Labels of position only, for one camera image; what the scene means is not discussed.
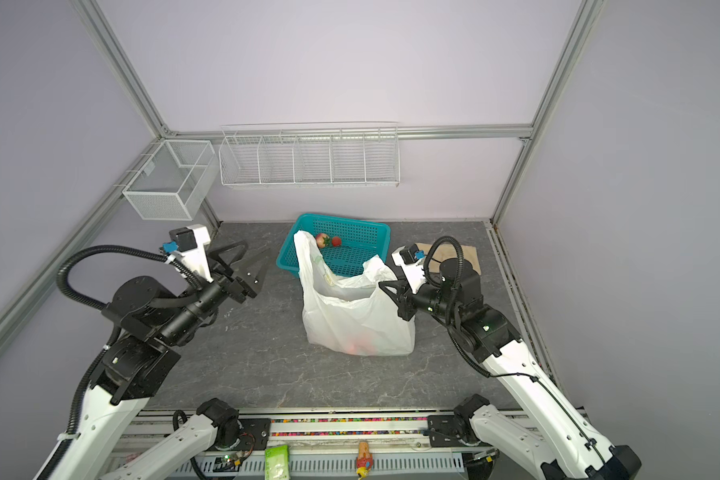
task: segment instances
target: white wall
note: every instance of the white wall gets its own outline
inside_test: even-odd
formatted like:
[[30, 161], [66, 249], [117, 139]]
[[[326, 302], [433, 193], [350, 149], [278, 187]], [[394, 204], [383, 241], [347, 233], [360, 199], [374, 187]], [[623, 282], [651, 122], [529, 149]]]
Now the white wall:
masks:
[[0, 311], [150, 139], [66, 0], [0, 2]]
[[226, 221], [294, 220], [320, 213], [389, 220], [490, 218], [522, 143], [516, 138], [404, 140], [397, 187], [231, 190], [209, 200]]
[[529, 123], [580, 0], [100, 0], [173, 130]]
[[[144, 221], [123, 201], [94, 245], [119, 244], [157, 251], [168, 230], [187, 222]], [[78, 264], [70, 284], [108, 302], [138, 275], [152, 275], [174, 293], [186, 284], [173, 267], [102, 254]], [[54, 291], [0, 358], [0, 478], [32, 478], [67, 427], [77, 383], [112, 331], [98, 311]]]
[[500, 231], [639, 478], [720, 478], [720, 2], [608, 2]]

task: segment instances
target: green package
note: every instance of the green package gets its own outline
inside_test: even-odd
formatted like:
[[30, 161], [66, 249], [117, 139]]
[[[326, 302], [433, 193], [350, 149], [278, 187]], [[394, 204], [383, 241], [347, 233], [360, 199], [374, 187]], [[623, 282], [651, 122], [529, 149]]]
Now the green package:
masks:
[[290, 480], [288, 471], [288, 445], [264, 451], [264, 480]]

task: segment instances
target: white mesh basket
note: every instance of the white mesh basket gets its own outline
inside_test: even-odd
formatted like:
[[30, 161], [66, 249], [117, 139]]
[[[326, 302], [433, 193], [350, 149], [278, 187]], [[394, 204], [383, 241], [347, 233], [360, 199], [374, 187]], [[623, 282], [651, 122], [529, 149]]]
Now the white mesh basket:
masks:
[[123, 195], [144, 220], [192, 220], [218, 174], [208, 140], [163, 140]]
[[221, 183], [231, 188], [397, 185], [397, 129], [255, 134], [236, 130], [219, 146]]

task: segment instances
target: white plastic bag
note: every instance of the white plastic bag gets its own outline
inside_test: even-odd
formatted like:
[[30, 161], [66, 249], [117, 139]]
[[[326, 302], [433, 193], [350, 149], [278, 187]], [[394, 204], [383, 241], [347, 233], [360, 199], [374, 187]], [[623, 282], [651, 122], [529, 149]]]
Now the white plastic bag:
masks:
[[363, 264], [362, 275], [347, 278], [331, 272], [309, 232], [297, 232], [293, 241], [304, 289], [302, 318], [310, 343], [351, 355], [413, 351], [413, 319], [406, 322], [398, 317], [398, 308], [378, 287], [381, 281], [397, 279], [378, 255]]

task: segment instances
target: red and yellow toy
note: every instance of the red and yellow toy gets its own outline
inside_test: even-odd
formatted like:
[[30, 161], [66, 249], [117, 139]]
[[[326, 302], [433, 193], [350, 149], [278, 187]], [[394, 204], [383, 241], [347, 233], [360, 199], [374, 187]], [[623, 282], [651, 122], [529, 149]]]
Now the red and yellow toy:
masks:
[[373, 456], [371, 455], [370, 448], [368, 448], [368, 442], [360, 442], [360, 449], [358, 451], [358, 460], [357, 460], [358, 478], [367, 477], [368, 473], [371, 471], [372, 466], [373, 466]]

